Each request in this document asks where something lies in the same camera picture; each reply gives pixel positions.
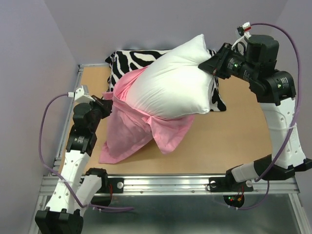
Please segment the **pink floral satin pillowcase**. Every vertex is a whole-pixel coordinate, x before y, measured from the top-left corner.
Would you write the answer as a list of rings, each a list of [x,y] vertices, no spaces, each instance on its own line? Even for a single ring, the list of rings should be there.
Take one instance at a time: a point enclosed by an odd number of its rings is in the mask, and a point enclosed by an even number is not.
[[[133,155],[154,140],[163,154],[171,153],[189,131],[194,115],[177,119],[161,119],[130,107],[126,95],[145,71],[144,68],[130,71],[115,85],[113,91],[102,94],[104,100],[113,102],[112,112],[107,117],[106,141],[99,156],[101,164],[116,164]]]

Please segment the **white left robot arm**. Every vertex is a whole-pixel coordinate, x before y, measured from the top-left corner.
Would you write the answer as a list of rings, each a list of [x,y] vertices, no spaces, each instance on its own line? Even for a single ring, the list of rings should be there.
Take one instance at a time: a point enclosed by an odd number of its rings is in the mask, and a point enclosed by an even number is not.
[[[73,126],[70,130],[61,173],[44,210],[39,210],[35,222],[43,234],[79,234],[83,228],[83,215],[88,207],[113,213],[114,207],[92,205],[96,192],[110,190],[105,169],[91,168],[81,180],[97,141],[100,121],[111,114],[112,100],[91,96],[90,101],[77,104],[73,109]]]

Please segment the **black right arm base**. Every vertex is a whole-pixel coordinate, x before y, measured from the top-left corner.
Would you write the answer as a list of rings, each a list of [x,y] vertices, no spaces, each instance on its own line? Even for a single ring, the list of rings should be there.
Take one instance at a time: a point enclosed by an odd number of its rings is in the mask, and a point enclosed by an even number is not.
[[[244,205],[246,192],[254,191],[251,181],[236,182],[230,169],[226,171],[225,176],[209,178],[205,189],[212,193],[231,193],[224,195],[223,199],[226,205],[235,209],[241,209]]]

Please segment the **white pillow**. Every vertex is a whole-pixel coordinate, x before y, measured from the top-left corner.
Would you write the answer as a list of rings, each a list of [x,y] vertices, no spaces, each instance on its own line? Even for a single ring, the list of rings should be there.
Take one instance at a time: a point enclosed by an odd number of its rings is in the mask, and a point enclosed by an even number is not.
[[[209,58],[204,35],[195,36],[149,65],[129,88],[126,103],[164,119],[208,113],[213,77],[198,66]]]

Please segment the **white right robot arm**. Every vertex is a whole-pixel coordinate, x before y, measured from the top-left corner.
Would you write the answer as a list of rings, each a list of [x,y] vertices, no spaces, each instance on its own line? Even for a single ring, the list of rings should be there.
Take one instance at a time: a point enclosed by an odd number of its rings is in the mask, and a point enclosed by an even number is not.
[[[300,144],[296,117],[299,94],[293,77],[275,68],[279,42],[267,35],[253,35],[247,39],[243,54],[225,43],[199,69],[222,79],[237,77],[248,82],[264,113],[270,132],[272,153],[252,163],[229,169],[224,184],[236,190],[247,180],[286,180],[296,172],[311,169]]]

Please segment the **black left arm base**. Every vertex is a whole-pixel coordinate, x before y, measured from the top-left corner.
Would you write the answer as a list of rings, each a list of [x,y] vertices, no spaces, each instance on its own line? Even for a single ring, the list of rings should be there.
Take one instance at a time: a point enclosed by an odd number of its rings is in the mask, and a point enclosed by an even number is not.
[[[97,194],[109,194],[105,196],[94,196],[91,204],[97,206],[109,206],[113,200],[113,194],[122,194],[124,190],[124,178],[108,177],[107,171],[102,168],[90,168],[85,173],[85,179],[89,176],[97,176],[101,179],[101,187]]]

